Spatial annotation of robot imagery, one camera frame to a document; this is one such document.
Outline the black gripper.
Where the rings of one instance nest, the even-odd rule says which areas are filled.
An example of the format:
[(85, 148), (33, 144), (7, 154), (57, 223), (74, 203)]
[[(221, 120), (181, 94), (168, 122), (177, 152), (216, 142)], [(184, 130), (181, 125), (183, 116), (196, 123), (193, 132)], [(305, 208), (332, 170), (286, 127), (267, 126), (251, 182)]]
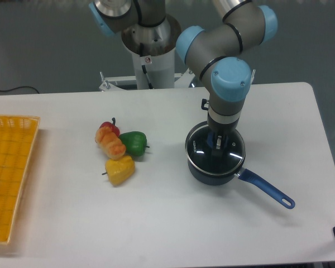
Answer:
[(207, 124), (214, 133), (207, 136), (207, 144), (212, 148), (212, 156), (222, 157), (225, 150), (226, 136), (232, 133), (240, 119), (240, 113), (230, 116), (218, 114), (210, 105), (209, 100), (202, 99), (201, 109), (208, 112)]

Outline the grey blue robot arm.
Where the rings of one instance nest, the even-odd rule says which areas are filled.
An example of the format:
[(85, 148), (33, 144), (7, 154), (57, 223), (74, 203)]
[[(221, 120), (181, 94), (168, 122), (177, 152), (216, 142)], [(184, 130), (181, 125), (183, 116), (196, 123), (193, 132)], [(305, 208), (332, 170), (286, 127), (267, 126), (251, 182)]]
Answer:
[(182, 30), (164, 1), (92, 1), (89, 9), (107, 36), (120, 34), (130, 52), (138, 89), (171, 88), (178, 55), (209, 92), (202, 102), (212, 131), (210, 146), (223, 149), (235, 130), (254, 72), (240, 59), (277, 32), (275, 12), (252, 1), (214, 1), (222, 24), (211, 31)]

